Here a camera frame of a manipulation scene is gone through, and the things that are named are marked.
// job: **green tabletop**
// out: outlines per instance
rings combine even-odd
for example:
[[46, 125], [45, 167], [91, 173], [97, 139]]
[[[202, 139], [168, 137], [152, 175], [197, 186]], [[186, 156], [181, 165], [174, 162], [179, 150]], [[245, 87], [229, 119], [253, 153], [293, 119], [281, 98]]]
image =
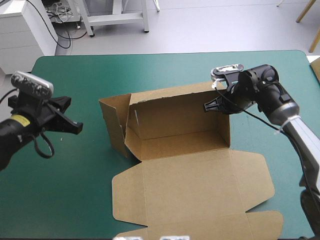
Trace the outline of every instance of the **green tabletop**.
[[[54, 84], [55, 97], [72, 97], [66, 115], [84, 127], [78, 136], [48, 133], [56, 152], [52, 159], [39, 157], [28, 144], [0, 172], [0, 237], [111, 238], [140, 227], [112, 216], [112, 177], [138, 162], [111, 148], [98, 99], [209, 81], [212, 68], [236, 63], [245, 68], [273, 65], [300, 105], [302, 119], [320, 136], [319, 82], [301, 51], [38, 59], [32, 73]], [[262, 116], [256, 106], [249, 110]], [[232, 149], [263, 154], [275, 186], [275, 196], [253, 211], [280, 211], [283, 238], [311, 236], [300, 206], [298, 157], [289, 141], [274, 132], [245, 113], [231, 116]]]

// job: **white floor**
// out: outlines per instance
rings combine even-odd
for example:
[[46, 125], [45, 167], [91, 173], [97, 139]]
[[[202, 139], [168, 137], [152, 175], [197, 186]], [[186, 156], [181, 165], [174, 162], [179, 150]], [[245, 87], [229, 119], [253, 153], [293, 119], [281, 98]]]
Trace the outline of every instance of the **white floor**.
[[[147, 0], [150, 32], [142, 23], [98, 26], [95, 37], [74, 40], [71, 48], [57, 47], [57, 55], [155, 54], [226, 51], [301, 50], [320, 55], [320, 43], [308, 53], [320, 27], [320, 1], [301, 23], [296, 18], [308, 0], [159, 0], [157, 12]], [[109, 14], [111, 0], [86, 0], [91, 15]], [[141, 9], [140, 0], [130, 0], [128, 12]], [[72, 37], [85, 32], [69, 23]], [[56, 26], [64, 34], [61, 25]], [[67, 46], [65, 40], [59, 41]], [[12, 86], [10, 76], [0, 70], [0, 96]], [[5, 102], [0, 105], [0, 121], [9, 116]]]

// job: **white cabinet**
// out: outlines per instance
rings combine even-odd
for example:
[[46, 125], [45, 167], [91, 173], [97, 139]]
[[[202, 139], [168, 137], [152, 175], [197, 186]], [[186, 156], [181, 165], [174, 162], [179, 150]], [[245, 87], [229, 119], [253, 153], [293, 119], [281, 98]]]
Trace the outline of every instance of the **white cabinet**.
[[[41, 0], [30, 0], [39, 10], [53, 37], [58, 36]], [[42, 56], [54, 56], [57, 43], [38, 12], [26, 0], [0, 6], [0, 68], [5, 74], [30, 72]]]

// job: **cardboard box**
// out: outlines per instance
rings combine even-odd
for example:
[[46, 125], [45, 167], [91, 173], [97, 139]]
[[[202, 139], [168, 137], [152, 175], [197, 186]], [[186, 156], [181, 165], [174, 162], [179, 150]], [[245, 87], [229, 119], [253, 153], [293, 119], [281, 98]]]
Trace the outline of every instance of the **cardboard box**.
[[318, 79], [318, 81], [320, 81], [320, 57], [311, 62], [310, 65], [316, 75], [316, 78]]
[[247, 213], [275, 193], [266, 161], [229, 149], [229, 116], [203, 109], [217, 95], [203, 82], [100, 99], [112, 146], [142, 161], [113, 178], [113, 216], [147, 227], [118, 236], [278, 239], [279, 212]]

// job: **robotic arm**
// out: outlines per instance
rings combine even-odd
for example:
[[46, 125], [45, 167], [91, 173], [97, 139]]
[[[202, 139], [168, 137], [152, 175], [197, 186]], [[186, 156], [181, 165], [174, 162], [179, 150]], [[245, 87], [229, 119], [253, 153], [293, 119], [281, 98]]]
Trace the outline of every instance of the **robotic arm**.
[[[83, 123], [64, 115], [71, 104], [70, 97], [52, 98], [52, 83], [21, 71], [12, 75], [11, 83], [19, 89], [19, 95], [8, 99], [9, 107], [13, 108], [12, 116], [0, 122], [0, 171], [7, 167], [14, 153], [31, 141], [41, 157], [52, 157], [54, 147], [45, 131], [79, 134], [83, 128]], [[49, 146], [50, 155], [39, 149], [38, 136]]]
[[269, 121], [280, 126], [301, 161], [303, 177], [299, 183], [306, 189], [301, 193], [303, 211], [315, 237], [320, 239], [320, 140], [299, 116], [299, 106], [279, 83], [276, 69], [261, 65], [243, 71], [244, 66], [234, 64], [217, 67], [211, 71], [212, 88], [218, 82], [226, 82], [225, 94], [204, 105], [205, 111], [225, 114], [246, 112], [252, 105], [258, 105]]

